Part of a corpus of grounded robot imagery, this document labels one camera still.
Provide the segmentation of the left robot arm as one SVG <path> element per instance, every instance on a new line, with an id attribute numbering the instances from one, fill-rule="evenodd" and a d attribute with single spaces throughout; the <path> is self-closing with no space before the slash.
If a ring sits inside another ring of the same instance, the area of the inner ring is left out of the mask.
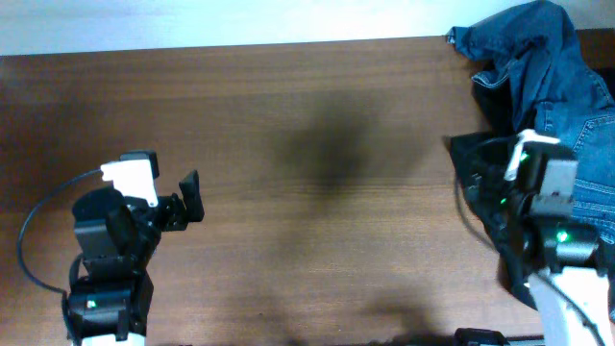
<path id="1" fill-rule="evenodd" d="M 161 196 L 155 207 L 112 186 L 73 205 L 81 254 L 71 264 L 70 291 L 62 299 L 73 344 L 144 343 L 154 293 L 147 265 L 161 236 L 205 217 L 198 172 L 189 172 L 179 188 L 180 194 Z"/>

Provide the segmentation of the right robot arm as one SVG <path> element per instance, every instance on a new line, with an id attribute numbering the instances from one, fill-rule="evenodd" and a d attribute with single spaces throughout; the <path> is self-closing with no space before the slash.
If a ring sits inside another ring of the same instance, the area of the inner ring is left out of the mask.
<path id="1" fill-rule="evenodd" d="M 545 345 L 611 345 L 609 249 L 573 216 L 575 154 L 487 139 L 452 154 L 455 182 L 504 262 L 510 293 L 535 309 Z"/>

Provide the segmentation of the blue denim jeans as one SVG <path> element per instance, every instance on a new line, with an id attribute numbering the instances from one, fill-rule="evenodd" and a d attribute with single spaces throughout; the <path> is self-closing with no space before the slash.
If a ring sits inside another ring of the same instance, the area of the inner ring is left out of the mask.
<path id="1" fill-rule="evenodd" d="M 576 29 L 551 1 L 533 1 L 447 39 L 471 61 L 489 62 L 472 78 L 484 96 L 501 95 L 495 123 L 507 133 L 525 129 L 560 139 L 578 158 L 573 216 L 614 232 L 614 94 L 584 61 Z"/>

